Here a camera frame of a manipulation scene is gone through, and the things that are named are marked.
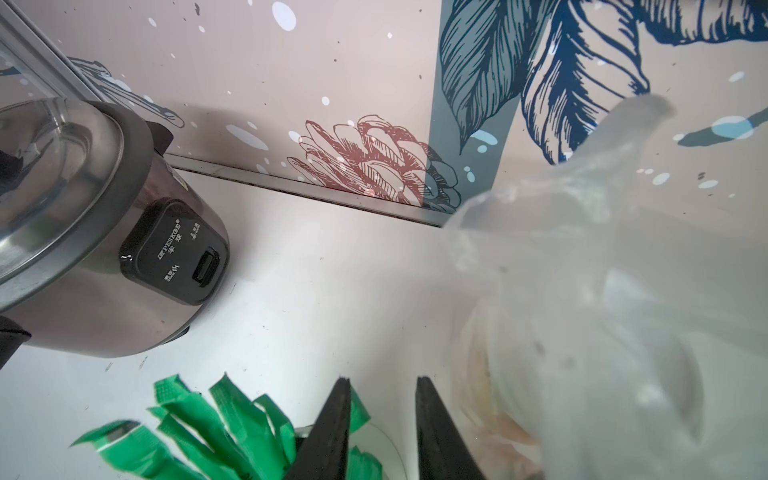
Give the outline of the green straws bundle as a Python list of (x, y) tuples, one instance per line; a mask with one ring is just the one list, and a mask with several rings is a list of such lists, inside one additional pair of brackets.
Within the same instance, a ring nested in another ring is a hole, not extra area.
[[(309, 436), (267, 394), (246, 396), (223, 376), (211, 399), (190, 390), (177, 375), (154, 385), (158, 420), (150, 429), (117, 420), (76, 439), (89, 444), (112, 469), (142, 479), (283, 479)], [(351, 442), (370, 416), (351, 386), (348, 464), (345, 479), (381, 479), (384, 468)]]

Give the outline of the clear plastic carrier bag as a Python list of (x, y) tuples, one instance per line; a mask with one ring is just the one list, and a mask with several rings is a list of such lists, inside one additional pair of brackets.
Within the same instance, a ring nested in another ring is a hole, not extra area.
[[(673, 114), (656, 95), (622, 101), (563, 165), (466, 201), (443, 229), (457, 270), (504, 321), (550, 353), (538, 367), (534, 447), (477, 434), (457, 403), (466, 370), (454, 340), (452, 415), (490, 479), (763, 479), (767, 475), (767, 256), (742, 241), (634, 206), (646, 142)], [(568, 420), (564, 358), (577, 331), (656, 327), (688, 346), (703, 385), (701, 436), (671, 408), (641, 410), (627, 433)]]

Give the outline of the silver rice cooker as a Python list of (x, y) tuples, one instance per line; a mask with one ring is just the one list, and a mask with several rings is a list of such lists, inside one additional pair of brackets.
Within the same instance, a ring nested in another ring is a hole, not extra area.
[(172, 133), (118, 104), (1, 110), (1, 357), (115, 358), (184, 335), (230, 260), (219, 215), (165, 160)]

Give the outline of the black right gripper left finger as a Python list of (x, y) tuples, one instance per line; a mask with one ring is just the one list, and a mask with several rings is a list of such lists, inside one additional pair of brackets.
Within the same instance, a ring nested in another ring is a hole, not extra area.
[(351, 383), (339, 378), (284, 480), (344, 480), (348, 464)]

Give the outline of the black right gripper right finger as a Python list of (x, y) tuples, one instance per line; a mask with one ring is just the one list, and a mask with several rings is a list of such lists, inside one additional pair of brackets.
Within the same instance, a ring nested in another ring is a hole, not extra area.
[(484, 480), (429, 377), (417, 379), (415, 410), (419, 478)]

